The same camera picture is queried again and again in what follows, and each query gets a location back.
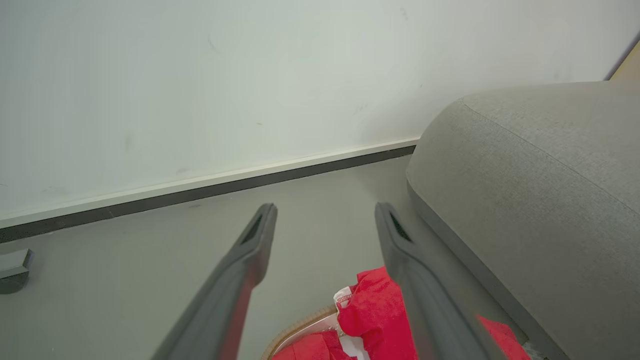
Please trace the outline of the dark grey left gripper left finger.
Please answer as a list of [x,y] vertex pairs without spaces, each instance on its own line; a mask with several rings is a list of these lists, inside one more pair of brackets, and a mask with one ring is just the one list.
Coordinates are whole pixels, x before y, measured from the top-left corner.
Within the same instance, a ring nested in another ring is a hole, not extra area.
[[263,203],[153,354],[154,360],[235,360],[251,293],[266,276],[278,209]]

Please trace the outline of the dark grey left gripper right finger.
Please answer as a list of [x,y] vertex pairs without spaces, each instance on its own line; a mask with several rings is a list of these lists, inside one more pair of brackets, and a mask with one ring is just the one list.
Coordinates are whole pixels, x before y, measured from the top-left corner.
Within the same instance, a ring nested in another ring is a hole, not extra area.
[[375,205],[387,274],[400,287],[420,360],[503,360],[505,353],[477,317],[455,299],[404,229],[393,205]]

